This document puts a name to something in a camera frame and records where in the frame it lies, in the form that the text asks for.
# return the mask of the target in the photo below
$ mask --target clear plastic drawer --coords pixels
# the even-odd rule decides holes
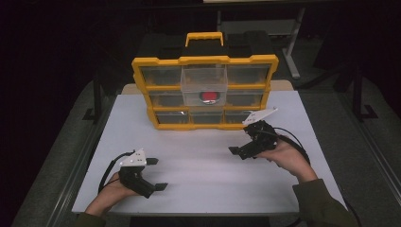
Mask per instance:
[[[226,103],[229,106],[260,106],[263,90],[229,90]]]
[[[181,66],[141,66],[146,85],[180,85]]]
[[[183,106],[183,93],[181,91],[151,91],[149,96],[154,107]]]
[[[269,69],[269,64],[229,64],[228,84],[266,83]]]
[[[225,111],[225,121],[227,124],[241,124],[245,121],[252,111]]]
[[[183,66],[183,93],[227,91],[227,72],[223,64],[193,64]]]
[[[222,121],[222,108],[193,108],[189,111],[194,124],[219,124]]]
[[[187,124],[188,112],[155,112],[159,124]]]
[[[227,92],[205,91],[183,93],[185,106],[224,106]]]

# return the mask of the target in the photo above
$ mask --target table surface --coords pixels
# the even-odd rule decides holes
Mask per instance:
[[[268,108],[272,107],[277,107],[278,112],[265,120],[298,137],[332,197],[344,204],[299,94],[295,91],[270,92]],[[72,211],[83,212],[96,196],[103,173],[112,159],[121,153],[143,148],[147,157],[159,159],[156,166],[146,166],[144,179],[150,183],[168,183],[166,190],[154,192],[149,199],[127,198],[110,213],[129,216],[271,216],[298,212],[298,202],[292,191],[292,186],[297,183],[295,177],[274,163],[264,159],[241,160],[228,150],[228,147],[241,147],[250,141],[244,131],[157,131],[148,120],[142,96],[120,95]]]

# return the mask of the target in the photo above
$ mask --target wrist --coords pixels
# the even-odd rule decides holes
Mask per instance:
[[[85,213],[93,216],[103,218],[103,216],[109,211],[108,207],[105,207],[96,200],[92,201],[91,204],[86,208]]]
[[[316,172],[315,170],[313,170],[312,167],[306,169],[302,173],[298,174],[296,177],[298,179],[298,183],[306,183],[318,179],[318,176],[316,175]]]

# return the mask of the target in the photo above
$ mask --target controller cable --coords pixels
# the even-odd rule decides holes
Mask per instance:
[[[106,182],[106,179],[107,179],[107,177],[109,176],[110,172],[112,171],[112,169],[113,169],[115,163],[118,161],[118,159],[120,159],[120,158],[122,158],[122,157],[124,157],[124,156],[130,156],[130,155],[132,155],[134,152],[127,152],[127,153],[120,154],[120,155],[118,155],[118,157],[116,157],[114,160],[112,160],[112,161],[110,162],[109,166],[107,167],[106,171],[105,171],[104,174],[103,174],[103,177],[101,178],[101,181],[100,181],[100,184],[99,184],[99,189],[98,189],[98,191],[97,191],[97,194],[100,193],[100,191],[101,191],[105,186],[107,186],[108,184],[113,183],[113,182],[119,180],[119,179],[116,179],[116,180],[114,180],[114,181],[112,181],[112,182],[109,182],[109,183],[104,184],[104,183]]]

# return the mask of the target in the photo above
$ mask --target red object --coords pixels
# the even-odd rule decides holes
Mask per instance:
[[[216,100],[216,99],[218,99],[218,93],[217,92],[204,92],[201,94],[201,99],[202,100]]]

